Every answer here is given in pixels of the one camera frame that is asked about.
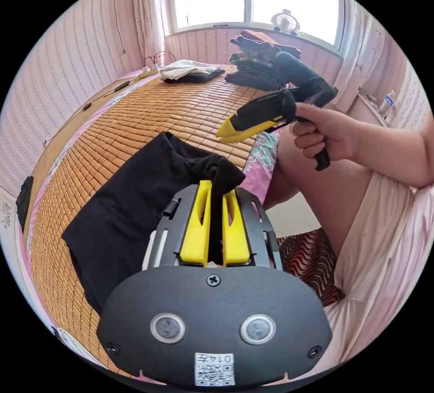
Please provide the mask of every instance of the pink striped wallpaper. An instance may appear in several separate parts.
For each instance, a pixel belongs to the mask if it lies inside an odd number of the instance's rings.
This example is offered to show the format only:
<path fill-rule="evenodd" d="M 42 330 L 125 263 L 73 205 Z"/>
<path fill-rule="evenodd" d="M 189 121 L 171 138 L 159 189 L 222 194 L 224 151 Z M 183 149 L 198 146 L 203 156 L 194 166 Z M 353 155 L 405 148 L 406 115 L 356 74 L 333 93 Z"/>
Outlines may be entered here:
<path fill-rule="evenodd" d="M 431 113 L 428 97 L 419 77 L 407 60 L 405 77 L 395 100 L 390 125 L 393 128 L 418 130 Z"/>
<path fill-rule="evenodd" d="M 133 0 L 80 0 L 21 66 L 0 120 L 0 187 L 17 196 L 52 137 L 95 93 L 142 60 Z"/>
<path fill-rule="evenodd" d="M 406 64 L 407 57 L 390 34 L 386 32 L 380 59 L 370 78 L 362 87 L 361 93 L 374 96 L 380 103 L 392 90 L 398 94 L 404 81 Z"/>
<path fill-rule="evenodd" d="M 229 56 L 237 51 L 230 40 L 239 35 L 242 29 L 208 28 L 190 32 L 177 33 L 165 40 L 166 50 L 176 59 L 193 59 L 211 64 L 228 64 Z M 342 64 L 342 58 L 317 45 L 281 33 L 267 34 L 282 45 L 292 45 L 302 51 L 302 60 L 326 81 L 333 84 Z M 165 61 L 172 61 L 170 55 Z"/>

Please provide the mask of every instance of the qr code label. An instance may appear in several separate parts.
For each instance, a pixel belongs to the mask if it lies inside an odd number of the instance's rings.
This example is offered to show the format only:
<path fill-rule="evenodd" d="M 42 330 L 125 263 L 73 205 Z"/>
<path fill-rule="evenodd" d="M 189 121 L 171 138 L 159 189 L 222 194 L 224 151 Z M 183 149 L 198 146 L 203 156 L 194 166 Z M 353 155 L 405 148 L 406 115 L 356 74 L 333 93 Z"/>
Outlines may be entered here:
<path fill-rule="evenodd" d="M 235 385 L 233 354 L 194 354 L 194 379 L 197 386 Z"/>

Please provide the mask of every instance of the yellow and black tool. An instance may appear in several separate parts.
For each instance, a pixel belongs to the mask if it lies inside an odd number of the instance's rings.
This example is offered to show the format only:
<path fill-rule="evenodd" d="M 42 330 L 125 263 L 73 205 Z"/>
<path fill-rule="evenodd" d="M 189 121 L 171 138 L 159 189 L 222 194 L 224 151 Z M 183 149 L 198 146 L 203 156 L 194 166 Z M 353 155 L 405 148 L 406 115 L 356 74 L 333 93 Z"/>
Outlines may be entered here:
<path fill-rule="evenodd" d="M 163 265 L 207 266 L 211 188 L 211 181 L 201 181 L 176 194 L 151 237 L 142 270 Z M 281 270 L 277 239 L 258 198 L 237 187 L 222 202 L 222 266 Z"/>
<path fill-rule="evenodd" d="M 320 299 L 283 271 L 273 227 L 241 187 L 220 200 L 223 265 L 210 267 L 211 190 L 201 181 L 176 193 L 142 271 L 103 307 L 97 336 L 110 360 L 166 384 L 146 391 L 253 391 L 312 370 L 332 338 Z"/>
<path fill-rule="evenodd" d="M 277 90 L 243 105 L 217 130 L 215 135 L 220 143 L 236 143 L 262 131 L 273 132 L 295 120 L 308 122 L 296 116 L 296 103 L 309 103 L 322 108 L 338 93 L 336 88 L 289 53 L 278 53 L 273 64 L 276 69 L 285 71 L 284 77 L 297 87 Z M 318 171 L 330 165 L 325 148 L 315 158 Z"/>

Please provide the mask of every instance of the white fan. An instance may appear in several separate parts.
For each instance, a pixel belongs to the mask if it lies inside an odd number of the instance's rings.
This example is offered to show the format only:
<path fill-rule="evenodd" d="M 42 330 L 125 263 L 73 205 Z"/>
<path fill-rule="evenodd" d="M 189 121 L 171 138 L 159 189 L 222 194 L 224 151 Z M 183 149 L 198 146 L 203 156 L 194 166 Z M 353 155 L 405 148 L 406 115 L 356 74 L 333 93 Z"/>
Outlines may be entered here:
<path fill-rule="evenodd" d="M 296 32 L 300 30 L 300 24 L 297 19 L 287 9 L 283 9 L 282 12 L 273 15 L 271 24 L 274 27 L 279 27 L 282 32 Z"/>

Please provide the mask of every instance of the bamboo mat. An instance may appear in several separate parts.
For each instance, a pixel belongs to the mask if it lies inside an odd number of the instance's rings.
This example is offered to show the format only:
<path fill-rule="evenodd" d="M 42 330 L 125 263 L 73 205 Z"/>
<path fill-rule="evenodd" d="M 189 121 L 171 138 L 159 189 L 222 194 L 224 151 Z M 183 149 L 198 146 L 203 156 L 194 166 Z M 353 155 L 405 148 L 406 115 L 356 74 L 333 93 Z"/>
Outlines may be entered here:
<path fill-rule="evenodd" d="M 254 138 L 223 145 L 214 133 L 240 106 L 263 94 L 227 83 L 224 76 L 207 84 L 152 80 L 103 113 L 75 142 L 47 185 L 31 241 L 35 286 L 53 320 L 111 370 L 128 376 L 113 365 L 97 339 L 99 316 L 84 298 L 61 239 L 64 229 L 95 191 L 162 131 L 223 155 L 243 169 Z"/>

